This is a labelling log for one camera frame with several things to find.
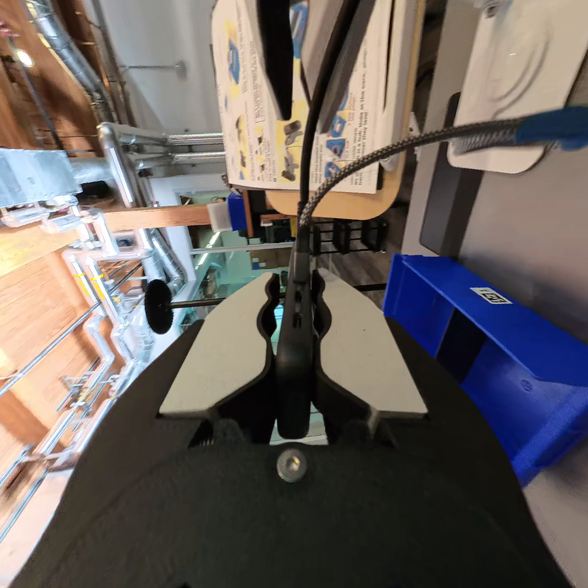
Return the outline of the black Anker USB hub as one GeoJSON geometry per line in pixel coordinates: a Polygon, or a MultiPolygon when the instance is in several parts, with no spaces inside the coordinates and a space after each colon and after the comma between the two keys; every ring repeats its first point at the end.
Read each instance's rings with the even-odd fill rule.
{"type": "Polygon", "coordinates": [[[301,439],[310,427],[315,388],[311,271],[292,272],[283,304],[276,353],[276,423],[286,440],[301,439]]]}

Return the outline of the wooden post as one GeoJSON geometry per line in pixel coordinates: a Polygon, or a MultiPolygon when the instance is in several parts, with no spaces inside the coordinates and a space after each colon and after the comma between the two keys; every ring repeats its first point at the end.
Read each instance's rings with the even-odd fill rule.
{"type": "Polygon", "coordinates": [[[105,212],[105,217],[112,232],[211,226],[208,208],[200,204],[110,210],[105,212]]]}

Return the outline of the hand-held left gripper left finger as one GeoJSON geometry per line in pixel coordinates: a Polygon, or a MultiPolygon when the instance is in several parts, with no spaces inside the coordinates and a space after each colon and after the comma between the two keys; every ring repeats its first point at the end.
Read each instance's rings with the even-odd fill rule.
{"type": "Polygon", "coordinates": [[[211,311],[159,415],[231,419],[252,442],[268,444],[276,420],[271,337],[280,294],[279,276],[265,272],[211,311]]]}

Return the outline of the small blue bin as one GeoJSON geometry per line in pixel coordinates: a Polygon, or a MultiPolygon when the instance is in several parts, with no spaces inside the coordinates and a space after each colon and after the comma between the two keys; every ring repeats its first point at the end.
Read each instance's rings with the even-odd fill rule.
{"type": "Polygon", "coordinates": [[[233,232],[246,230],[247,217],[243,196],[236,192],[231,192],[228,195],[226,202],[229,211],[229,218],[231,221],[231,230],[233,232]]]}

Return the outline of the silver round duct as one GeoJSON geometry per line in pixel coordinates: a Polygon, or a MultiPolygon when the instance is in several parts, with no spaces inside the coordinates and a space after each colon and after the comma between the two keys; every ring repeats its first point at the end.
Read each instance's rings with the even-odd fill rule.
{"type": "Polygon", "coordinates": [[[160,268],[160,274],[165,275],[159,279],[166,283],[174,297],[186,286],[187,275],[162,232],[159,229],[147,229],[146,231],[151,238],[153,255],[160,268]]]}

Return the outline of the grey braided cable blue tape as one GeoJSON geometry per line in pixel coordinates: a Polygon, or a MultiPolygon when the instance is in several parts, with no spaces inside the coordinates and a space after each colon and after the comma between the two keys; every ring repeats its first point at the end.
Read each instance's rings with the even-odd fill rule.
{"type": "Polygon", "coordinates": [[[418,136],[408,136],[368,153],[328,177],[314,194],[299,203],[298,229],[290,282],[305,284],[310,279],[310,236],[307,227],[322,199],[344,179],[371,164],[411,149],[448,142],[458,155],[492,148],[558,145],[565,151],[587,146],[587,107],[563,107],[516,119],[500,119],[452,126],[418,136]]]}

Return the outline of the blue plastic bin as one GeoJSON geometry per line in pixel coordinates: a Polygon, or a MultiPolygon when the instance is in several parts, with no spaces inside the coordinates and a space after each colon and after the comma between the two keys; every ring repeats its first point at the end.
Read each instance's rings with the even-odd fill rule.
{"type": "Polygon", "coordinates": [[[523,488],[587,436],[587,345],[458,262],[394,254],[383,312],[471,398],[523,488]]]}

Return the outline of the black pole stand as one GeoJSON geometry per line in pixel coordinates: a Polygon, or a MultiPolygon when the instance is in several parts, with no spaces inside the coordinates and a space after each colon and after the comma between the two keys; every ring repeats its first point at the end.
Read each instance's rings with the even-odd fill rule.
{"type": "MultiPolygon", "coordinates": [[[[166,283],[151,281],[144,298],[148,325],[156,334],[166,334],[173,324],[178,309],[215,306],[205,319],[204,333],[217,329],[226,334],[270,339],[276,330],[274,310],[285,297],[281,290],[280,275],[267,272],[225,299],[201,299],[174,303],[166,283]]],[[[345,322],[352,311],[359,311],[359,319],[352,326],[364,332],[366,320],[377,321],[378,308],[357,288],[329,273],[318,274],[318,286],[310,292],[298,291],[295,286],[293,307],[287,306],[283,314],[284,335],[288,345],[311,344],[313,332],[323,334],[334,320],[345,322]]]]}

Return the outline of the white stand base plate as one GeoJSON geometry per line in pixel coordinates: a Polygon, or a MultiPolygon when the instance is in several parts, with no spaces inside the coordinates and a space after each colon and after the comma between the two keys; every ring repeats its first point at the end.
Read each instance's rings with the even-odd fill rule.
{"type": "Polygon", "coordinates": [[[587,106],[569,105],[587,56],[587,1],[469,1],[476,33],[444,143],[462,169],[518,174],[551,146],[587,146],[587,106]]]}

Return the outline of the flexible silver duct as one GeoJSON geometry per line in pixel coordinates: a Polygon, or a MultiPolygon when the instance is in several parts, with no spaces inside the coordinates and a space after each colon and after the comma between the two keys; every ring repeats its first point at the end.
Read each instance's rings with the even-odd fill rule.
{"type": "Polygon", "coordinates": [[[96,121],[117,123],[118,117],[101,77],[65,29],[52,2],[24,1],[24,6],[42,43],[85,92],[96,121]]]}

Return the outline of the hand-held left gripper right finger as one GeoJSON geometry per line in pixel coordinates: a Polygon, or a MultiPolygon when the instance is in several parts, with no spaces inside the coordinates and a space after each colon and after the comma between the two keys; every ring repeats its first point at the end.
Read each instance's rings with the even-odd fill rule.
{"type": "Polygon", "coordinates": [[[312,275],[316,385],[312,403],[334,444],[348,425],[422,420],[428,408],[381,309],[326,269],[312,275]]]}

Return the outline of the silver conduit pipes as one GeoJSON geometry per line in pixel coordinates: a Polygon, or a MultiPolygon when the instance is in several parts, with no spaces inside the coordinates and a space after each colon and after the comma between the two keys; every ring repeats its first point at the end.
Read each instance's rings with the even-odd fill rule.
{"type": "Polygon", "coordinates": [[[101,123],[97,132],[107,169],[127,209],[147,206],[141,171],[226,163],[221,132],[166,134],[112,122],[101,123]]]}

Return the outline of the rectangular metal duct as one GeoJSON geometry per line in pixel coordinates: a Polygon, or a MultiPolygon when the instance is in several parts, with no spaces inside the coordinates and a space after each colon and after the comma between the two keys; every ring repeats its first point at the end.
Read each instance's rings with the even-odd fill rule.
{"type": "Polygon", "coordinates": [[[1,207],[13,208],[83,191],[64,151],[1,148],[1,207]]]}

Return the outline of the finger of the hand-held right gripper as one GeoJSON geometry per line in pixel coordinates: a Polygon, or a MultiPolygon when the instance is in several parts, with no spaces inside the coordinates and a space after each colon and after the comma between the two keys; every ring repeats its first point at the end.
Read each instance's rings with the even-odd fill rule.
{"type": "Polygon", "coordinates": [[[300,78],[308,104],[320,85],[323,65],[329,66],[317,132],[329,130],[343,109],[357,57],[375,1],[309,1],[300,50],[300,78]]]}
{"type": "Polygon", "coordinates": [[[257,1],[263,62],[278,120],[292,115],[293,40],[289,1],[257,1]]]}

